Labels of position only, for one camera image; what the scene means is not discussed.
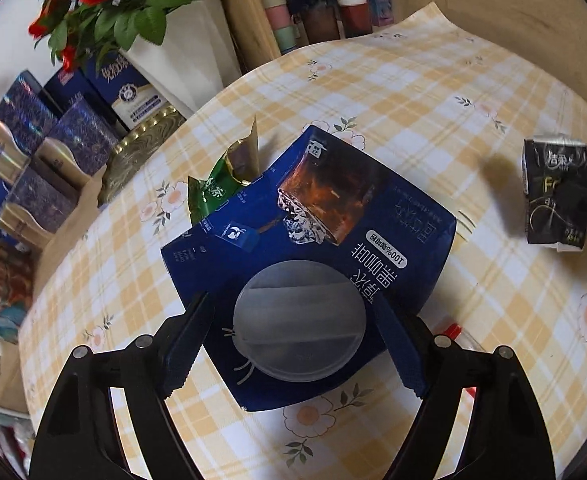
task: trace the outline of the yellow checkered tablecloth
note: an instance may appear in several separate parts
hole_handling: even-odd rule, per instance
[[[457,237],[422,316],[451,317],[488,351],[512,346],[533,385],[558,474],[587,437],[587,246],[558,254],[525,239],[523,139],[587,141],[587,104],[529,62],[449,23],[435,4],[381,33],[295,51],[244,76],[176,132],[68,254],[20,334],[37,426],[71,350],[124,348],[182,304],[160,248],[189,229],[188,175],[205,178],[257,116],[266,168],[314,123],[475,220]],[[145,476],[124,395],[116,417]],[[167,402],[207,479],[380,479],[419,400],[388,354],[343,387],[272,412],[234,402],[202,350]],[[472,407],[464,394],[441,465],[451,472]]]

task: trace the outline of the blue coffee box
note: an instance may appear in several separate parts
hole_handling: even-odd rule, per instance
[[[106,56],[100,68],[89,59],[84,76],[129,130],[159,111],[167,100],[122,54]]]

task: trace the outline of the wooden board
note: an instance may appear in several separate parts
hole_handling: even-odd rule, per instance
[[[249,70],[280,57],[260,0],[222,0],[227,21]]]

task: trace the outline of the red cup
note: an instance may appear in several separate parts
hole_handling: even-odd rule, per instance
[[[373,32],[367,0],[337,0],[347,38],[366,36]]]

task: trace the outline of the black tissue package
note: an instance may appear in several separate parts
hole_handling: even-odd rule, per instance
[[[587,189],[587,144],[562,134],[526,139],[523,183],[528,202],[527,241],[558,251],[579,251],[587,238],[587,214],[558,208],[553,193],[563,181]]]
[[[198,292],[209,292],[215,314],[204,347],[238,404],[253,412],[332,390],[384,351],[375,312],[383,301],[407,314],[420,311],[443,269],[455,228],[455,217],[413,184],[366,153],[309,126],[262,176],[165,246],[162,256],[184,304]],[[255,284],[256,274],[291,260],[302,262],[281,268],[330,267],[325,274],[333,273],[343,281],[336,290],[351,300],[355,293],[365,311],[364,335],[346,364],[332,368],[328,376],[305,382],[276,378],[248,359],[241,352],[246,341],[240,340],[242,335],[234,326],[234,311],[251,286],[248,282]],[[291,273],[283,272],[283,279],[289,280]],[[321,281],[320,274],[314,270],[311,278]],[[307,293],[325,285],[308,286]],[[270,285],[255,286],[267,290]],[[295,288],[279,291],[278,296],[268,289],[269,298],[280,300],[263,302],[262,312],[277,315],[290,294],[297,293]],[[286,341],[282,339],[292,337],[286,325],[278,335],[267,336],[272,343],[270,356],[283,358],[294,369],[318,358],[313,351],[317,320],[327,321],[331,330],[348,323],[340,316],[347,311],[346,303],[336,300],[325,307],[325,301],[316,308],[314,298],[307,298],[311,305],[301,304],[299,311],[290,310],[285,316],[298,327],[306,320],[296,315],[308,316],[309,323],[301,331],[306,344],[303,341],[298,350],[283,357]],[[318,312],[320,308],[331,312]],[[390,340],[386,329],[382,328],[387,332],[385,340]],[[398,332],[398,341],[406,338]],[[394,348],[406,348],[396,345],[395,333],[391,337]],[[280,350],[281,355],[274,355]]]

